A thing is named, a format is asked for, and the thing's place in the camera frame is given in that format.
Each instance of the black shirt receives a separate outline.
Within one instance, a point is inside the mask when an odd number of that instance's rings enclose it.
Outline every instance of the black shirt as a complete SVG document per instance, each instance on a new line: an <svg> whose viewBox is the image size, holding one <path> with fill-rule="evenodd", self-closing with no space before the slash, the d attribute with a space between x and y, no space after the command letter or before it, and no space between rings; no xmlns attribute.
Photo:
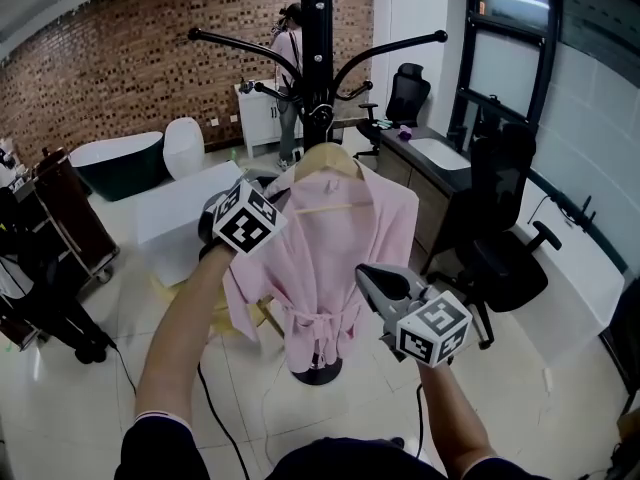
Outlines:
<svg viewBox="0 0 640 480"><path fill-rule="evenodd" d="M191 430L169 415L147 415L127 432L115 480L167 478L208 480L209 473ZM434 468L386 441L320 439L284 457L270 480L444 480ZM498 458L481 461L465 480L532 480L518 466Z"/></svg>

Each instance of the purple object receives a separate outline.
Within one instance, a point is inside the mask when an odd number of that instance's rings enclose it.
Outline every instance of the purple object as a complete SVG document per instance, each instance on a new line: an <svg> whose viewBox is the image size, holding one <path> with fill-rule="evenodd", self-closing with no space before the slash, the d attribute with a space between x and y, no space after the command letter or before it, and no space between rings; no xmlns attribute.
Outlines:
<svg viewBox="0 0 640 480"><path fill-rule="evenodd" d="M408 126L405 126L405 125L401 125L400 126L400 133L398 133L398 138L400 140L410 141L411 137L412 137L411 128L409 128Z"/></svg>

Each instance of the sink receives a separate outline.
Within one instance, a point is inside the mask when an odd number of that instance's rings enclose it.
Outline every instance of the sink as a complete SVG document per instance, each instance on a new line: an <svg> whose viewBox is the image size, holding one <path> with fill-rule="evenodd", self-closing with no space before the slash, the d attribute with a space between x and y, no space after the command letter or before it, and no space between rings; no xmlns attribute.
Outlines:
<svg viewBox="0 0 640 480"><path fill-rule="evenodd" d="M457 171L471 166L469 160L456 153L449 146L436 139L415 139L410 140L416 150L426 156L434 164L447 171Z"/></svg>

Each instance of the forearm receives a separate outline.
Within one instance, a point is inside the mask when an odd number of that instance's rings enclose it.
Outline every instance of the forearm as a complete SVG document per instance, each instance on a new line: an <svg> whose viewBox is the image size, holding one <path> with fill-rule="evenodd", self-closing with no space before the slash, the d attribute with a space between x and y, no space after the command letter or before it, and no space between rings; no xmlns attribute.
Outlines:
<svg viewBox="0 0 640 480"><path fill-rule="evenodd" d="M138 385L136 415L166 411L191 421L191 390L212 309L234 253L218 246L179 291L153 336Z"/></svg>
<svg viewBox="0 0 640 480"><path fill-rule="evenodd" d="M418 369L433 442L449 478L460 478L479 459L495 455L489 436L448 365Z"/></svg>

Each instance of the white cabinet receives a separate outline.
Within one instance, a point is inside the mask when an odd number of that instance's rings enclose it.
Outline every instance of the white cabinet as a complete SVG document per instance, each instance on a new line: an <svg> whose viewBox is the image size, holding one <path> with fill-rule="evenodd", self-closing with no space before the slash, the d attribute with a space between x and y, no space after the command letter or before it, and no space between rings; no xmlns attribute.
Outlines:
<svg viewBox="0 0 640 480"><path fill-rule="evenodd" d="M262 83L274 89L273 80L262 80ZM278 113L278 103L275 98L262 92L251 91L243 94L240 85L235 86L238 103L240 105L240 121L242 135L247 145L247 154L253 158L253 148L262 144L280 142L282 129ZM302 123L296 122L296 137L302 137Z"/></svg>

